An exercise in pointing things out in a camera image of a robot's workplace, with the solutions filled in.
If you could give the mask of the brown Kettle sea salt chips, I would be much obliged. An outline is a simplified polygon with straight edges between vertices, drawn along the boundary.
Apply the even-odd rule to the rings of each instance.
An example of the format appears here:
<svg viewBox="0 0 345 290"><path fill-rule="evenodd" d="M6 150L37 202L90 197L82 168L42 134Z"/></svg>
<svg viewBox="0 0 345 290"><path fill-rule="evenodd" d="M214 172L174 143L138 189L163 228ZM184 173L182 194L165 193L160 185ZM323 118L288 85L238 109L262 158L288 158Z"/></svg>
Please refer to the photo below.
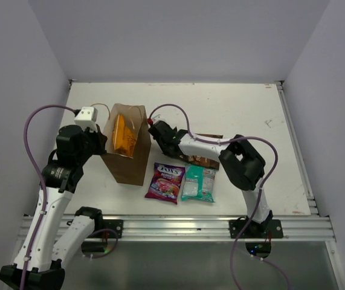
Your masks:
<svg viewBox="0 0 345 290"><path fill-rule="evenodd" d="M221 145L222 135L194 134L180 130L173 137L175 159L183 162L218 170L220 167L219 155L225 146Z"/></svg>

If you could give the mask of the orange Kettle chips bag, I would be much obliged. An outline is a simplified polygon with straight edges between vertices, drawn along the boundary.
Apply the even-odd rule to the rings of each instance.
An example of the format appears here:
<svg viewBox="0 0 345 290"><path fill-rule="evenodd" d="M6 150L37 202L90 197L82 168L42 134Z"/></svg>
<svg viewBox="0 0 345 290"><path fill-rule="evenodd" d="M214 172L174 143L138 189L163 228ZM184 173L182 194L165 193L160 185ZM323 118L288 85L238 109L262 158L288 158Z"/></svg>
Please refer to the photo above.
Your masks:
<svg viewBox="0 0 345 290"><path fill-rule="evenodd" d="M124 116L118 114L115 118L112 131L112 145L114 151L120 155L132 157L136 142L137 137L131 129L126 126Z"/></svg>

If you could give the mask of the brown paper bag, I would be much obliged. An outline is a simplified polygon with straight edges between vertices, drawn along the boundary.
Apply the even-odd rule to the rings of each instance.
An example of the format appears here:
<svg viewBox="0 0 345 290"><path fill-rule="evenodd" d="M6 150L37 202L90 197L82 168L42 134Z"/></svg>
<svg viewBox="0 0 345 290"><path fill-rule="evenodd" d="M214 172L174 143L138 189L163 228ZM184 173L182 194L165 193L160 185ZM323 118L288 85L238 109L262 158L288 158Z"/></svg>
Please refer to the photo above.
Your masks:
<svg viewBox="0 0 345 290"><path fill-rule="evenodd" d="M102 160L119 184L144 184L150 152L146 109L116 103L105 124L108 138Z"/></svg>

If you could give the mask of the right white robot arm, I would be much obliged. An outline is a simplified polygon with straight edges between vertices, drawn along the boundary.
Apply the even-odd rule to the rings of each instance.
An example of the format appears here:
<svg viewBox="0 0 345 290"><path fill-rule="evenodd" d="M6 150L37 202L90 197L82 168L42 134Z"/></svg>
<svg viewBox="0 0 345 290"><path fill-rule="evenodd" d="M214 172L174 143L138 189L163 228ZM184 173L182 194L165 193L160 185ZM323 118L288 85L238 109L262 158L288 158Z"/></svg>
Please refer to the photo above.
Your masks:
<svg viewBox="0 0 345 290"><path fill-rule="evenodd" d="M187 130L171 128L165 121L149 120L149 133L163 154L171 158L200 156L219 162L229 181L242 191L247 206L248 230L255 237L269 231L272 211L264 194L266 161L248 141L236 135L231 140L191 136Z"/></svg>

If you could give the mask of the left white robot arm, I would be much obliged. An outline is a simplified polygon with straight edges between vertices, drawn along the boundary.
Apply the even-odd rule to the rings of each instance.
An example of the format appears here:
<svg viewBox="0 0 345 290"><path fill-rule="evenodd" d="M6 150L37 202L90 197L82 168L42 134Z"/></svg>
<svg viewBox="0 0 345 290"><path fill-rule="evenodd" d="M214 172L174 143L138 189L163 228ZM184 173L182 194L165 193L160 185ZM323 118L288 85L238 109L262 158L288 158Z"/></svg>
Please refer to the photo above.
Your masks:
<svg viewBox="0 0 345 290"><path fill-rule="evenodd" d="M42 171L44 184L25 242L14 262L0 270L0 280L11 289L60 289L65 270L83 241L104 232L102 211L81 207L69 228L57 237L83 166L91 156L106 152L106 141L99 129L78 125L60 128L57 148Z"/></svg>

